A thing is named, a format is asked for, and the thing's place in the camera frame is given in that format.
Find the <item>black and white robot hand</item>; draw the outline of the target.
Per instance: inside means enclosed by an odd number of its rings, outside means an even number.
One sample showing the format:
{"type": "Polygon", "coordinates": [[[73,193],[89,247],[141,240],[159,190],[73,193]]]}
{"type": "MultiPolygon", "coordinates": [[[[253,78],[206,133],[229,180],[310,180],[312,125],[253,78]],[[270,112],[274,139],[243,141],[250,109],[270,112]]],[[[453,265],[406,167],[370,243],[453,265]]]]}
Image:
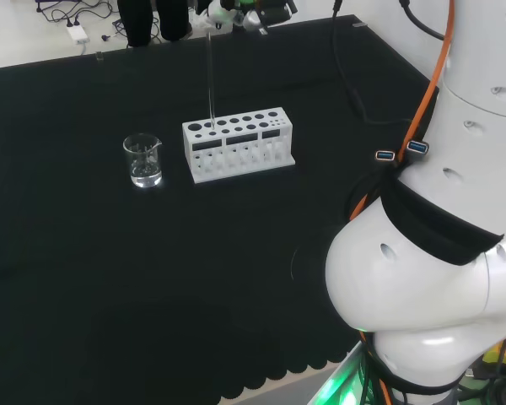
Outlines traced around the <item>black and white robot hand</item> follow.
{"type": "Polygon", "coordinates": [[[206,30],[239,27],[245,31],[266,30],[289,21],[298,9],[294,1],[213,0],[193,1],[199,25],[206,30]]]}

